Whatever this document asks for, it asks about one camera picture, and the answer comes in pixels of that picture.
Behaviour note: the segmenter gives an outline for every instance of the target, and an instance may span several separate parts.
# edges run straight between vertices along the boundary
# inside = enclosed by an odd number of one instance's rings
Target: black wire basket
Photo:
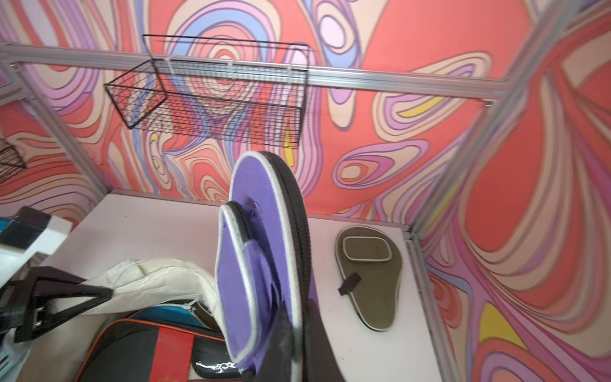
[[[172,55],[149,51],[148,61],[104,85],[128,128],[297,148],[310,46],[168,35],[143,40],[147,49]]]
[[[0,138],[0,183],[27,169],[19,152],[12,144]]]

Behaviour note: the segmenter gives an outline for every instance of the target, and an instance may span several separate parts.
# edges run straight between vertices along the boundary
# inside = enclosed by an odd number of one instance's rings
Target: white shelf
[[[403,256],[399,305],[386,332],[369,330],[347,296],[335,263],[335,239],[354,223],[308,219],[312,267],[320,311],[346,382],[410,379],[441,382],[441,374],[399,228],[372,226],[388,235]],[[128,259],[176,257],[214,274],[218,207],[110,194],[70,234],[44,265],[84,278]]]

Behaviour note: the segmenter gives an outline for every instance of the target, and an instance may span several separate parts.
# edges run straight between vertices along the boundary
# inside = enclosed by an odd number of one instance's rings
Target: psychedelic wall mural
[[[461,381],[611,380],[610,46],[599,3],[423,233]]]
[[[0,216],[24,205],[77,225],[101,200],[57,142],[31,114],[27,102],[0,106],[0,137],[14,145],[27,164],[0,185]]]
[[[305,42],[315,65],[501,78],[548,3],[3,0],[0,35],[135,52],[143,33]],[[611,18],[609,2],[583,10],[423,236],[461,381],[611,379],[602,329],[611,317]],[[120,72],[27,71],[115,188],[224,201],[240,153],[268,149],[295,172],[309,212],[404,224],[483,110],[476,100],[311,87],[297,150],[250,147],[127,130],[103,90]],[[47,138],[18,143],[40,150]],[[80,200],[72,206],[82,216],[97,199]]]
[[[493,78],[503,76],[532,22],[519,1],[0,4],[0,34],[13,42],[138,52],[145,51],[143,33],[304,42],[314,50],[315,65]],[[156,53],[169,49],[153,47]],[[227,51],[237,59],[250,54]],[[311,87],[300,147],[252,147],[127,130],[103,89],[120,72],[56,65],[27,70],[115,188],[223,201],[240,153],[268,149],[294,170],[309,212],[400,223],[416,213],[483,109],[476,100]]]

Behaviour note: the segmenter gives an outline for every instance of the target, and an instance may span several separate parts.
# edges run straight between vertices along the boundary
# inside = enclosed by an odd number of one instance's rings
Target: red and black bag
[[[240,380],[218,333],[118,320],[100,334],[77,382]]]

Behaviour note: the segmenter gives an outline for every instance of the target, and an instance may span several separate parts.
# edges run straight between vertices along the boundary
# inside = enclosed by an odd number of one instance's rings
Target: aluminum extrusion bar
[[[509,119],[518,106],[522,94],[527,90],[530,77],[560,39],[578,7],[579,1],[575,0],[555,0],[547,7],[510,67],[508,74],[510,88],[472,125],[466,142],[448,164],[430,197],[412,222],[412,232],[420,234],[428,222],[432,221],[438,213],[439,206],[444,203],[458,179],[471,167],[481,149]]]
[[[169,56],[153,57],[165,59]],[[184,56],[173,56],[172,58],[226,63],[226,60],[220,59],[201,59]],[[148,60],[148,56],[141,53],[4,44],[0,46],[0,60],[129,70]],[[256,65],[264,68],[288,68],[287,64],[277,64],[273,62],[236,61],[235,63]],[[507,82],[499,79],[378,72],[374,70],[319,66],[309,67],[308,83],[313,86],[430,94],[446,97],[476,98],[481,100],[498,100],[508,89]]]
[[[27,74],[18,64],[10,64],[0,61],[0,70],[8,74],[15,80],[15,85],[22,88],[22,92],[27,96],[27,102],[34,112],[38,115],[39,121],[46,128],[47,132],[59,143],[66,155],[72,160],[75,166],[83,173],[101,196],[106,195],[111,186],[106,183],[102,174],[98,171],[92,159],[85,152],[76,138],[70,134],[68,126],[64,124],[46,97],[31,84]]]
[[[27,93],[18,84],[0,86],[0,106],[27,97]]]

